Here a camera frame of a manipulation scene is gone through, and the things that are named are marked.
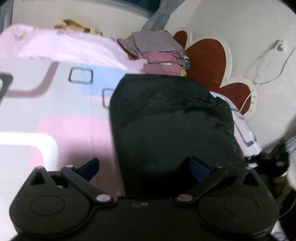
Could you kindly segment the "black hooded puffer jacket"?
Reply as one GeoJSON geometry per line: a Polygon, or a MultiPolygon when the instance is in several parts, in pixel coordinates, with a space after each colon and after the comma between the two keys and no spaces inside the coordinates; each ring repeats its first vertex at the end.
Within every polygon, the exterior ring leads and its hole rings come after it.
{"type": "Polygon", "coordinates": [[[186,157],[229,171],[247,165],[229,104],[194,79],[128,74],[109,114],[127,196],[177,196],[186,157]]]}

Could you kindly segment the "stack of folded clothes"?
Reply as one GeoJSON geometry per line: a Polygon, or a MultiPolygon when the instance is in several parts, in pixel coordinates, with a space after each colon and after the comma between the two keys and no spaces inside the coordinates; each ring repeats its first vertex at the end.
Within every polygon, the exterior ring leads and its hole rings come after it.
{"type": "Polygon", "coordinates": [[[167,31],[134,32],[117,43],[130,59],[143,62],[143,73],[184,77],[190,68],[184,48],[167,31]]]}

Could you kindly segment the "patterned bed sheet mattress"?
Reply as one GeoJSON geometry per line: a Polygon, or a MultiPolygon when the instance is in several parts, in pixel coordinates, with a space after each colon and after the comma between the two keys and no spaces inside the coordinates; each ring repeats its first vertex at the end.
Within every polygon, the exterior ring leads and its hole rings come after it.
{"type": "MultiPolygon", "coordinates": [[[[278,211],[246,160],[195,201],[126,195],[109,106],[128,74],[139,73],[1,58],[1,220],[15,240],[256,240],[269,233],[278,211]],[[111,206],[88,199],[60,173],[94,158],[100,169],[90,184],[112,196],[111,206]]],[[[236,138],[243,117],[229,106],[236,138]]]]}

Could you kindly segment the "red white headboard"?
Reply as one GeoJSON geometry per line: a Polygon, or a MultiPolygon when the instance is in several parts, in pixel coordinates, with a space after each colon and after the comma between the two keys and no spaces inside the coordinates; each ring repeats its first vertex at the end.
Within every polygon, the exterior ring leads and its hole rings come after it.
{"type": "Polygon", "coordinates": [[[257,107],[257,92],[251,80],[232,77],[233,58],[229,45],[217,36],[193,40],[192,33],[180,30],[174,39],[184,48],[190,60],[187,76],[208,90],[229,98],[240,113],[250,117],[257,107]]]}

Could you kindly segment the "pink blanket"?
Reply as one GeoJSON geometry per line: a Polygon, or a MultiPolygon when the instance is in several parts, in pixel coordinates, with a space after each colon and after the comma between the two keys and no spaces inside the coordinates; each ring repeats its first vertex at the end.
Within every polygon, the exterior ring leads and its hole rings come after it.
{"type": "Polygon", "coordinates": [[[142,60],[130,60],[114,40],[71,30],[11,25],[1,33],[1,58],[44,58],[112,67],[138,73],[142,60]]]}

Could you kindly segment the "yellow patterned pillow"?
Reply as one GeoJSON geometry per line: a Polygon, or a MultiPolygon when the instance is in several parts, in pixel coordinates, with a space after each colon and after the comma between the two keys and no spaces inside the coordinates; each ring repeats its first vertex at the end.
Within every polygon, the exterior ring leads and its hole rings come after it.
{"type": "Polygon", "coordinates": [[[99,29],[95,27],[81,25],[80,23],[71,19],[62,20],[62,23],[56,24],[54,29],[71,30],[75,32],[82,32],[82,33],[87,33],[92,35],[103,36],[103,33],[99,29]]]}

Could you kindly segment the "right grey curtain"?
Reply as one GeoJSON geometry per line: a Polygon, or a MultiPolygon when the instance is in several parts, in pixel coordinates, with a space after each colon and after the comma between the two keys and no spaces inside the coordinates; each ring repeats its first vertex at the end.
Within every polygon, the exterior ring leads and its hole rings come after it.
{"type": "Polygon", "coordinates": [[[163,30],[170,19],[171,14],[185,0],[161,0],[157,11],[148,19],[141,31],[163,30]]]}

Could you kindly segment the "white wall socket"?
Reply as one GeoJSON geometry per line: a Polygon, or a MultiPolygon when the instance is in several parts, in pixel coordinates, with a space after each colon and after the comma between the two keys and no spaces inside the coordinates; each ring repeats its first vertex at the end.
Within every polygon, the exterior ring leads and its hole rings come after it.
{"type": "Polygon", "coordinates": [[[286,52],[288,49],[287,42],[284,41],[283,39],[278,40],[276,43],[275,49],[279,52],[286,52]]]}

